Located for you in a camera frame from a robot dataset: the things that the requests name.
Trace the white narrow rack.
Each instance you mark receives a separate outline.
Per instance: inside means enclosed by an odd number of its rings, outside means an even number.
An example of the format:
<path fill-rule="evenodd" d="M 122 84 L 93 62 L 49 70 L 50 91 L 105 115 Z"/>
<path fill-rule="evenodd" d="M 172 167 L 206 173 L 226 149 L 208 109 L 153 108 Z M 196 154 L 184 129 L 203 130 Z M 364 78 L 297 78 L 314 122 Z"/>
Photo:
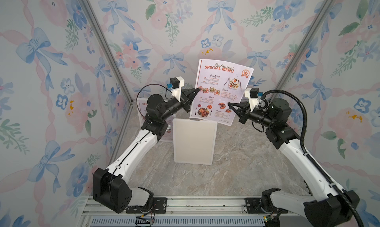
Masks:
<path fill-rule="evenodd" d="M 212 165 L 216 133 L 216 122 L 174 119 L 174 162 Z"/>
<path fill-rule="evenodd" d="M 139 115 L 139 122 L 140 122 L 140 126 L 142 127 L 144 122 L 145 122 L 145 118 L 146 118 L 146 114 L 147 114 L 147 98 L 138 98 L 137 99 L 137 109 L 138 109 L 138 115 Z M 167 130 L 165 132 L 165 134 L 161 137 L 160 139 L 160 142 L 170 142 L 170 143 L 173 143 L 173 120 L 176 118 L 176 114 L 174 115 L 171 115 L 170 117 L 168 117 L 165 122 L 167 123 L 168 127 L 167 127 Z M 163 125 L 163 121 L 160 121 L 160 120 L 153 120 L 153 119 L 150 119 L 150 125 L 153 127 L 153 126 L 162 126 Z"/>

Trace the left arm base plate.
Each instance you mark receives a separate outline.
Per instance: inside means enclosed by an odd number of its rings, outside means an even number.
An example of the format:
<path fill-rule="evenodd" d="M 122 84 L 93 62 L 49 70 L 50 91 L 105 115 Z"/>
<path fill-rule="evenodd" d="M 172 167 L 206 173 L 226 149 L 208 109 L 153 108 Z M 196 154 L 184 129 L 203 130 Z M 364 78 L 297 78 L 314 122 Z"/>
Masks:
<path fill-rule="evenodd" d="M 167 209 L 166 197 L 152 197 L 144 206 L 130 206 L 126 209 L 127 214 L 165 214 Z"/>

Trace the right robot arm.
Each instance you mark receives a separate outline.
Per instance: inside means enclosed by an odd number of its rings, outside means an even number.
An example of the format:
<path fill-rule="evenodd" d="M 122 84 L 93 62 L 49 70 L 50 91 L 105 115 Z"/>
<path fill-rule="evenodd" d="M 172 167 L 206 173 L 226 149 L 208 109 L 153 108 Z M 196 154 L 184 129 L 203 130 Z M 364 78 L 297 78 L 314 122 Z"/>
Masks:
<path fill-rule="evenodd" d="M 360 198 L 353 190 L 347 191 L 318 164 L 313 156 L 301 146 L 301 137 L 288 126 L 292 109 L 287 100 L 274 99 L 261 110 L 258 99 L 248 102 L 229 103 L 230 110 L 245 124 L 250 120 L 265 130 L 269 141 L 281 151 L 304 179 L 309 196 L 298 196 L 271 188 L 262 192 L 257 209 L 265 213 L 284 211 L 298 214 L 314 227 L 336 227 L 355 218 L 363 226 L 356 207 Z"/>

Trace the white narrow rack front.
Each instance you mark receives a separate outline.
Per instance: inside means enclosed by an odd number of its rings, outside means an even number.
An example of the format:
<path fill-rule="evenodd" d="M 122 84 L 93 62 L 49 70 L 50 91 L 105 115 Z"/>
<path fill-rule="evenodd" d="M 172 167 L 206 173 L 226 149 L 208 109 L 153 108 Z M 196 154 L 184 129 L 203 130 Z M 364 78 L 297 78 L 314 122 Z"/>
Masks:
<path fill-rule="evenodd" d="M 142 127 L 144 122 L 145 122 L 145 118 L 146 118 L 146 114 L 147 114 L 147 98 L 138 98 L 137 99 L 137 109 L 138 109 L 138 115 L 139 115 L 139 122 L 140 122 L 140 126 Z M 170 117 L 168 117 L 165 122 L 167 123 L 168 127 L 167 127 L 167 130 L 165 132 L 165 134 L 161 137 L 160 139 L 160 142 L 170 142 L 170 143 L 173 143 L 173 120 L 176 118 L 176 114 L 174 115 L 171 115 Z M 153 119 L 150 119 L 150 125 L 153 127 L 153 126 L 162 126 L 163 125 L 163 121 L 160 121 L 160 120 L 153 120 Z"/>

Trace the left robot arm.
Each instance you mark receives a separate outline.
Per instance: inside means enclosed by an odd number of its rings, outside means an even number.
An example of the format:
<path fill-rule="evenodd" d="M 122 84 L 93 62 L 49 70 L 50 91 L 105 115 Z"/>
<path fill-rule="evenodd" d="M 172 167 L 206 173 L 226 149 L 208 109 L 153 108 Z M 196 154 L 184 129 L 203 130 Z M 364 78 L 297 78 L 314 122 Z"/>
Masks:
<path fill-rule="evenodd" d="M 129 179 L 148 151 L 167 131 L 167 119 L 180 110 L 189 112 L 200 89 L 179 88 L 165 101 L 159 94 L 147 100 L 145 121 L 134 142 L 106 169 L 93 174 L 93 199 L 117 214 L 134 207 L 146 213 L 153 207 L 153 193 L 145 188 L 130 188 Z"/>

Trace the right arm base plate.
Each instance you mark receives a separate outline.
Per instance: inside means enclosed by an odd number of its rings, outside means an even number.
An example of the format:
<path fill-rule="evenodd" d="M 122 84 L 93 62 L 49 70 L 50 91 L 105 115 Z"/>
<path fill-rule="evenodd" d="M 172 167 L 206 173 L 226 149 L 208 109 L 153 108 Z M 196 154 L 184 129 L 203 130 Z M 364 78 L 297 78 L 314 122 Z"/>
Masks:
<path fill-rule="evenodd" d="M 247 197 L 244 201 L 244 211 L 248 214 L 278 214 L 281 211 L 288 213 L 288 210 L 276 208 L 270 200 L 262 200 L 261 197 Z"/>

